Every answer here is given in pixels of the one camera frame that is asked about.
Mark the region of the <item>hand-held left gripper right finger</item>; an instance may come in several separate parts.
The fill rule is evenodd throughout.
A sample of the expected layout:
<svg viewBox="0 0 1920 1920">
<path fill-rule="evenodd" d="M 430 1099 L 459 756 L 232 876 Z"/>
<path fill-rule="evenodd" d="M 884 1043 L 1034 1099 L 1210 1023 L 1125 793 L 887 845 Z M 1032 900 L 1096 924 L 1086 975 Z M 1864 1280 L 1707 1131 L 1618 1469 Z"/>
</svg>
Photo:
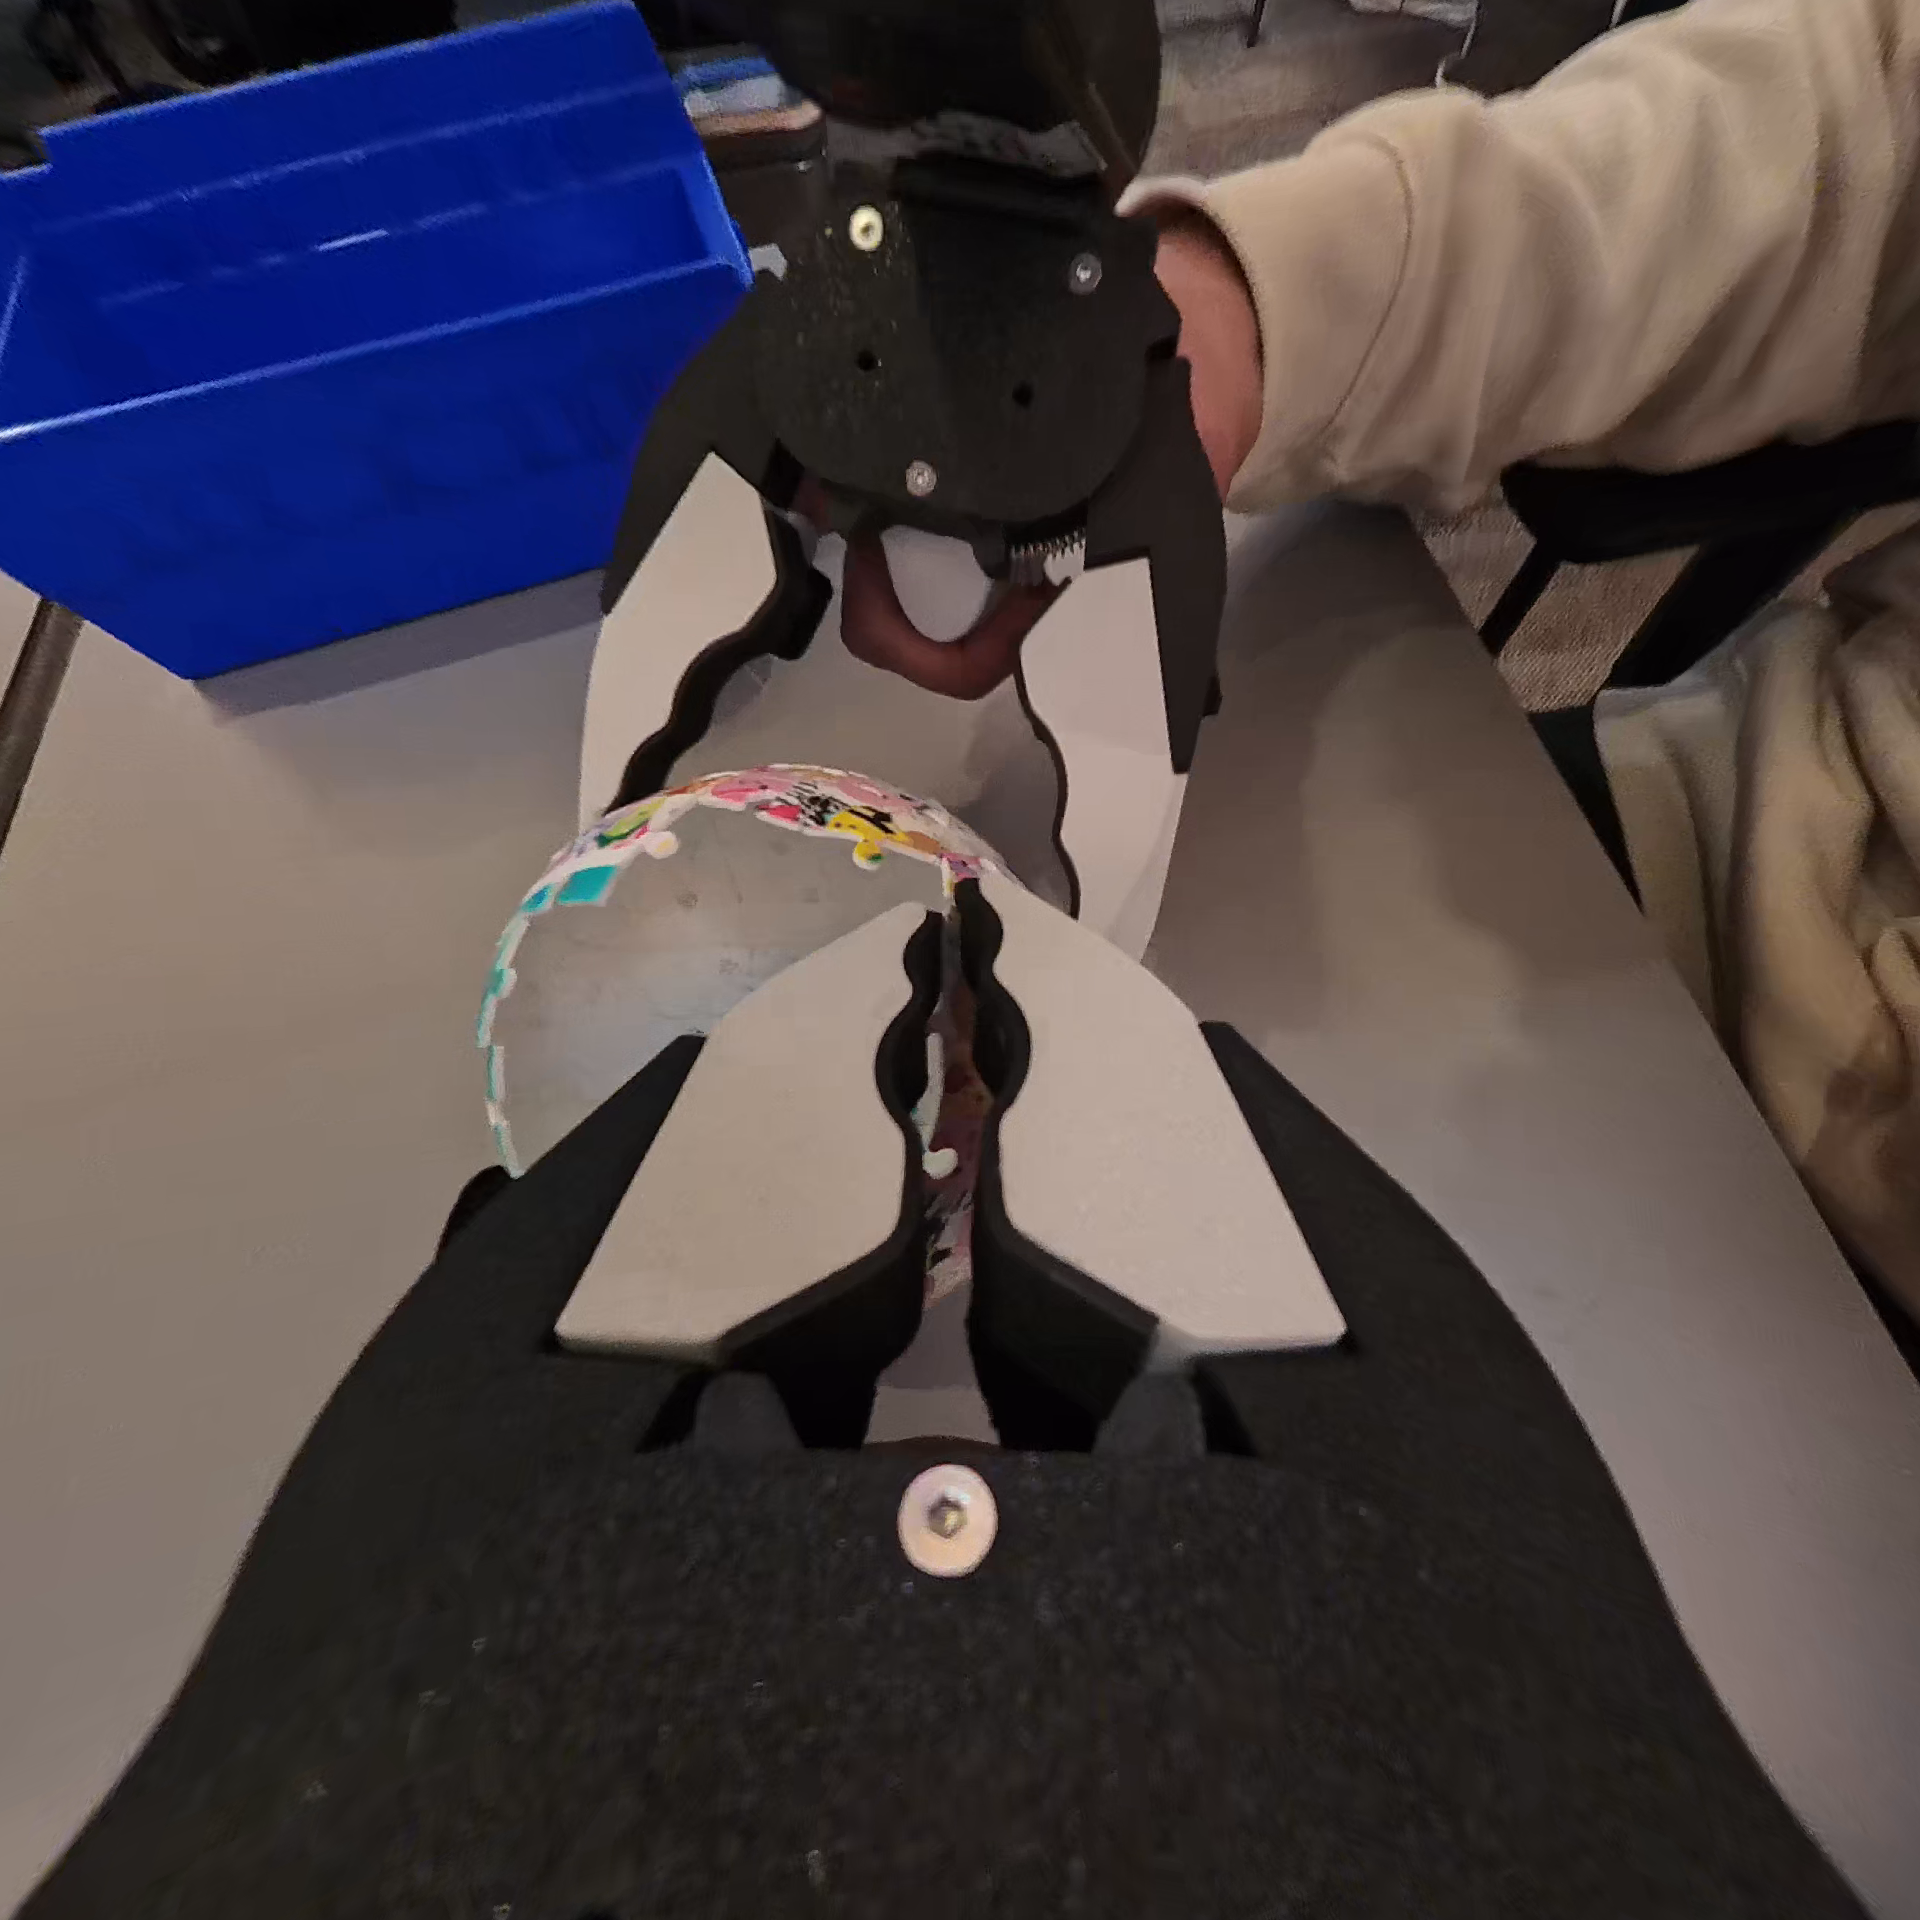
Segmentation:
<svg viewBox="0 0 1920 1920">
<path fill-rule="evenodd" d="M 1092 1450 L 1140 1381 L 1338 1348 L 1347 1321 L 1212 1032 L 1000 876 L 953 891 L 985 1090 L 968 1345 L 1012 1450 Z"/>
</svg>

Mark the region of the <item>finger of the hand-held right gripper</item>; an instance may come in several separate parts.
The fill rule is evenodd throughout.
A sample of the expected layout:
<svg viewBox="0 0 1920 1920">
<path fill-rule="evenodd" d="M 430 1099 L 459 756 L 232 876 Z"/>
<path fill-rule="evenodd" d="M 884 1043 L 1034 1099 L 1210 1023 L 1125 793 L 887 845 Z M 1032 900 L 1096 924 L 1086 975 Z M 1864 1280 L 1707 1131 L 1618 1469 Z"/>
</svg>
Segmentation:
<svg viewBox="0 0 1920 1920">
<path fill-rule="evenodd" d="M 597 621 L 578 826 L 664 789 L 749 665 L 803 657 L 832 596 L 793 521 L 710 449 Z"/>
<path fill-rule="evenodd" d="M 1145 557 L 1071 579 L 965 746 L 959 816 L 1132 959 L 1159 920 L 1188 775 L 1171 763 Z"/>
</svg>

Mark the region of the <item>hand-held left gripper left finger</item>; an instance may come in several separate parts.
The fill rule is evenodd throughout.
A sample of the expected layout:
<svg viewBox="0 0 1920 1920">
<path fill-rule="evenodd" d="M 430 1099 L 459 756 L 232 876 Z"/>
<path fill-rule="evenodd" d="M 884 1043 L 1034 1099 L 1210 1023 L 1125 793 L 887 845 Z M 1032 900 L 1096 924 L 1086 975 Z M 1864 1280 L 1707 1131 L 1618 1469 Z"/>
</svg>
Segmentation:
<svg viewBox="0 0 1920 1920">
<path fill-rule="evenodd" d="M 924 1313 L 914 1107 L 944 978 L 946 918 L 902 904 L 738 1002 L 692 1052 L 558 1345 L 764 1378 L 802 1443 L 857 1447 Z"/>
</svg>

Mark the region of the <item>colourful puzzle ball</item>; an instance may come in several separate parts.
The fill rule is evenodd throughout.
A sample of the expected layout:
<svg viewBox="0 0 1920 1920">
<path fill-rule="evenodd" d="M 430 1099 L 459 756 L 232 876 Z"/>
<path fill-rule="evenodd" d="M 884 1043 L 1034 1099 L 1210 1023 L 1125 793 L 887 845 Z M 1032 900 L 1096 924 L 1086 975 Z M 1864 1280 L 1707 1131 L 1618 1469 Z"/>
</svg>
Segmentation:
<svg viewBox="0 0 1920 1920">
<path fill-rule="evenodd" d="M 914 1107 L 932 1196 L 953 894 L 1005 859 L 946 806 L 829 765 L 704 773 L 580 828 L 501 929 L 477 1015 L 493 1149 L 513 1175 L 669 1043 L 692 1052 L 773 975 L 877 913 L 944 918 Z"/>
</svg>

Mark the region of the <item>blue plastic bin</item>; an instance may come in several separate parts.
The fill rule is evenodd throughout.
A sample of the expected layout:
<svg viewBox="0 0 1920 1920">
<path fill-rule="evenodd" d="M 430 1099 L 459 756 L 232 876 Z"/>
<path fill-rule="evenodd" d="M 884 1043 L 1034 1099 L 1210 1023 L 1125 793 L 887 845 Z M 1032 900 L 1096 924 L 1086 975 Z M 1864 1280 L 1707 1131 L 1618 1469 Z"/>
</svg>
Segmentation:
<svg viewBox="0 0 1920 1920">
<path fill-rule="evenodd" d="M 4 576 L 183 680 L 602 568 L 751 278 L 631 4 L 40 144 L 2 187 Z"/>
</svg>

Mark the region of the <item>person's right forearm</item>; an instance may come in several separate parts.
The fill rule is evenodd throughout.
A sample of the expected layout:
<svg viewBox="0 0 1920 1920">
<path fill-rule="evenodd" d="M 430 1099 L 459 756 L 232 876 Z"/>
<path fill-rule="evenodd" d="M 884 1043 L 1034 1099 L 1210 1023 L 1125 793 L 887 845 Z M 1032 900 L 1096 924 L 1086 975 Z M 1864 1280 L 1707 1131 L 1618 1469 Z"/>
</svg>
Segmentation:
<svg viewBox="0 0 1920 1920">
<path fill-rule="evenodd" d="M 1394 93 L 1122 205 L 1235 260 L 1235 513 L 1452 512 L 1517 463 L 1681 471 L 1913 420 L 1915 142 L 1915 4 L 1686 4 L 1528 87 Z"/>
</svg>

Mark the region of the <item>person's right hand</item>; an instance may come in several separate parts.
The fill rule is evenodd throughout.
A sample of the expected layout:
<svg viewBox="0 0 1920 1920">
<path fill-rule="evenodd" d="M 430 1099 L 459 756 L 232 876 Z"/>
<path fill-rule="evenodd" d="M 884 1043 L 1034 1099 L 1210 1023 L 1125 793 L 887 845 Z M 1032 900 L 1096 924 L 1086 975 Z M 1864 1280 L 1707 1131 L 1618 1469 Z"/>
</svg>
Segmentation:
<svg viewBox="0 0 1920 1920">
<path fill-rule="evenodd" d="M 1258 312 L 1235 251 L 1199 210 L 1148 205 L 1156 228 L 1156 276 L 1177 314 L 1177 354 L 1215 491 L 1225 498 L 1253 449 L 1263 407 L 1263 350 Z M 841 563 L 840 638 L 854 659 L 940 697 L 977 701 L 1005 681 L 1025 636 L 1060 588 L 995 588 L 972 626 L 934 638 L 907 616 L 876 535 L 850 537 Z"/>
</svg>

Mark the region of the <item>black office chair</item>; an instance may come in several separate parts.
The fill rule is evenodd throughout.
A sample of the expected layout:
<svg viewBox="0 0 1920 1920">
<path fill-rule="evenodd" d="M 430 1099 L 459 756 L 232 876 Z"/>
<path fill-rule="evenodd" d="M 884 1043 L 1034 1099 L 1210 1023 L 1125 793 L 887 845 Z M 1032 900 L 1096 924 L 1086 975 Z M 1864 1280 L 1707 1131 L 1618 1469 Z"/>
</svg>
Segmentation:
<svg viewBox="0 0 1920 1920">
<path fill-rule="evenodd" d="M 1765 648 L 1805 626 L 1781 593 L 1861 516 L 1915 502 L 1915 420 L 1691 471 L 1517 463 L 1499 489 L 1529 548 L 1479 624 L 1491 657 L 1566 565 L 1686 556 L 1599 693 L 1532 723 L 1631 900 L 1686 900 L 1723 865 Z"/>
</svg>

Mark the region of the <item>person's cream sweatshirt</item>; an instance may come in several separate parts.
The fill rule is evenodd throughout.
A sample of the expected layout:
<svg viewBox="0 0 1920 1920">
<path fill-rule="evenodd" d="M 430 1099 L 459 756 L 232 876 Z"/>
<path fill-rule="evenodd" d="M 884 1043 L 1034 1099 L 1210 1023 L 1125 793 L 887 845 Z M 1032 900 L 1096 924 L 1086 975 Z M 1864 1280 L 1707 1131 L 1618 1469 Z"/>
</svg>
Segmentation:
<svg viewBox="0 0 1920 1920">
<path fill-rule="evenodd" d="M 1830 1232 L 1917 1312 L 1917 531 L 1596 697 L 1651 924 Z"/>
</svg>

